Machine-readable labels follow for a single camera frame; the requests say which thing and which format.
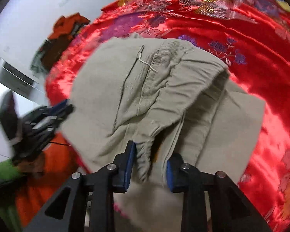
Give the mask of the left hand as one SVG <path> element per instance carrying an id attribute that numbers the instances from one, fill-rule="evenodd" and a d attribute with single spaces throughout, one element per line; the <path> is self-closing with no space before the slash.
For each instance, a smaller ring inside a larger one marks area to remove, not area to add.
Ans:
<path id="1" fill-rule="evenodd" d="M 44 175 L 45 153 L 41 152 L 33 161 L 19 161 L 15 166 L 21 173 L 39 178 Z"/>

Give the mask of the green sleeved left forearm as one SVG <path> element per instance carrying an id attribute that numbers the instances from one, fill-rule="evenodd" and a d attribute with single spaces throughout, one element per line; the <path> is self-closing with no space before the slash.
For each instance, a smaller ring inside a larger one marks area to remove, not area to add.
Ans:
<path id="1" fill-rule="evenodd" d="M 12 159 L 7 159 L 0 162 L 0 186 L 6 183 L 11 183 L 14 180 L 22 177 L 18 167 L 14 165 Z"/>

